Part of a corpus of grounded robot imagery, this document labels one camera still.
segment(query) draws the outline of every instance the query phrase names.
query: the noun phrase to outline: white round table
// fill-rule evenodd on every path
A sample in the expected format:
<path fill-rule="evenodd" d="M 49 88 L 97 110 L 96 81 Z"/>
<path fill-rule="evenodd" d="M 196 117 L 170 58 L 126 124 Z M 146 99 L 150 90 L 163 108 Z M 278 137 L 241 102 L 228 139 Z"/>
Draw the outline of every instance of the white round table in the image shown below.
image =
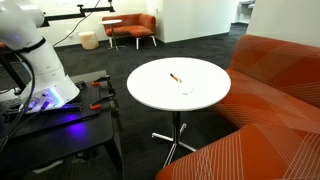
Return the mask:
<path fill-rule="evenodd" d="M 110 40 L 110 46 L 111 47 L 109 49 L 116 48 L 118 50 L 118 48 L 124 47 L 124 46 L 117 46 L 116 35 L 115 35 L 113 27 L 112 27 L 113 24 L 117 24 L 117 23 L 121 23 L 121 22 L 122 22 L 121 19 L 112 19 L 112 20 L 105 20 L 105 21 L 99 22 L 99 24 L 104 24 L 104 25 L 109 25 L 110 26 L 110 29 L 111 29 L 111 32 L 112 32 L 112 39 L 114 39 L 115 46 L 114 47 L 112 46 L 112 39 L 111 39 Z"/>
<path fill-rule="evenodd" d="M 192 78 L 192 92 L 184 94 L 180 91 L 179 78 L 182 83 L 187 80 L 180 75 Z M 180 112 L 201 109 L 217 103 L 228 93 L 230 86 L 229 75 L 219 66 L 185 57 L 151 61 L 139 66 L 130 74 L 127 87 L 137 101 L 152 108 L 173 112 L 173 137 L 152 134 L 152 137 L 173 142 L 164 166 L 171 162 L 178 145 L 195 151 L 179 141 L 179 136 L 186 127 L 186 124 L 183 124 L 179 130 Z"/>

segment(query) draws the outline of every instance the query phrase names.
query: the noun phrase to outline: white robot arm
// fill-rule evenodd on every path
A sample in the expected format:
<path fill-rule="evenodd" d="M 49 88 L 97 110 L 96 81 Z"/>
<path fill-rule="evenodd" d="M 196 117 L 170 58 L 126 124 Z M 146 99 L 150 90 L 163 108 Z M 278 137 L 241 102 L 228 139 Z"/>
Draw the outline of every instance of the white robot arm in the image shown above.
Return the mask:
<path fill-rule="evenodd" d="M 0 41 L 19 51 L 35 74 L 35 89 L 27 113 L 40 111 L 45 102 L 49 102 L 46 110 L 58 109 L 79 94 L 53 47 L 37 32 L 43 21 L 41 10 L 28 0 L 0 1 Z M 20 94 L 22 102 L 30 91 L 31 82 Z"/>

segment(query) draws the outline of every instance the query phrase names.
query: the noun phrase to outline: pen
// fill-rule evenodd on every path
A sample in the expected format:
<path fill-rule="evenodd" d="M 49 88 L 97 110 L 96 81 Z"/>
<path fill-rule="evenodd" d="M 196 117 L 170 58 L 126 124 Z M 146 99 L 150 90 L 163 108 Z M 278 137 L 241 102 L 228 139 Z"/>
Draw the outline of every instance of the pen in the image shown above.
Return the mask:
<path fill-rule="evenodd" d="M 181 79 L 175 77 L 173 74 L 170 74 L 170 76 L 171 76 L 174 80 L 176 80 L 177 82 L 180 82 L 180 83 L 182 82 Z"/>

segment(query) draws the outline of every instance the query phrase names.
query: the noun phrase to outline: chair leg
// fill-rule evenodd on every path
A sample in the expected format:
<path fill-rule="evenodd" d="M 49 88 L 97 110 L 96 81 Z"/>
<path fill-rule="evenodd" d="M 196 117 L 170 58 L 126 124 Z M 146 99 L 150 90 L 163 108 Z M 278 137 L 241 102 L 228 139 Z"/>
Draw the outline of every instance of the chair leg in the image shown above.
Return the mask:
<path fill-rule="evenodd" d="M 139 49 L 139 39 L 140 38 L 137 38 L 137 50 Z"/>
<path fill-rule="evenodd" d="M 112 47 L 112 37 L 109 37 L 110 47 Z"/>
<path fill-rule="evenodd" d="M 154 46 L 157 46 L 156 39 L 154 38 L 154 36 L 151 36 L 151 37 L 153 39 Z"/>

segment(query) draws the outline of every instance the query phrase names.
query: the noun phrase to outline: gray floor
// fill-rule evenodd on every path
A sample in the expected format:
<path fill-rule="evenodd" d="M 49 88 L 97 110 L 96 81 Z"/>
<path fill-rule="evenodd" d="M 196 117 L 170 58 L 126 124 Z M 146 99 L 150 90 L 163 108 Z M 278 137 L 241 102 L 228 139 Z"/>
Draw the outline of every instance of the gray floor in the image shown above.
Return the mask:
<path fill-rule="evenodd" d="M 215 35 L 192 40 L 163 44 L 158 42 L 154 47 L 151 38 L 142 39 L 139 50 L 135 49 L 135 40 L 119 39 L 118 44 L 125 45 L 119 51 L 108 50 L 108 42 L 100 42 L 95 50 L 83 50 L 80 45 L 57 48 L 66 71 L 70 76 L 107 70 L 117 91 L 120 104 L 121 120 L 124 132 L 121 134 L 121 145 L 125 165 L 125 179 L 153 179 L 161 169 L 170 144 L 152 139 L 152 132 L 171 134 L 171 113 L 146 107 L 135 101 L 126 87 L 129 74 L 139 65 L 151 60 L 165 57 L 193 57 L 203 59 L 227 68 L 237 39 L 245 34 L 247 26 L 233 25 L 229 34 Z M 20 64 L 14 68 L 27 82 L 27 73 Z M 0 69 L 0 90 L 15 86 L 11 78 Z M 188 128 L 182 141 L 195 148 L 201 148 L 222 138 L 235 128 L 215 112 L 207 109 L 182 113 L 182 122 Z M 177 149 L 174 159 L 186 154 L 187 150 Z M 108 154 L 100 148 L 100 155 L 85 163 L 71 163 L 73 157 L 65 160 L 59 167 L 37 175 L 27 173 L 22 179 L 118 179 Z"/>

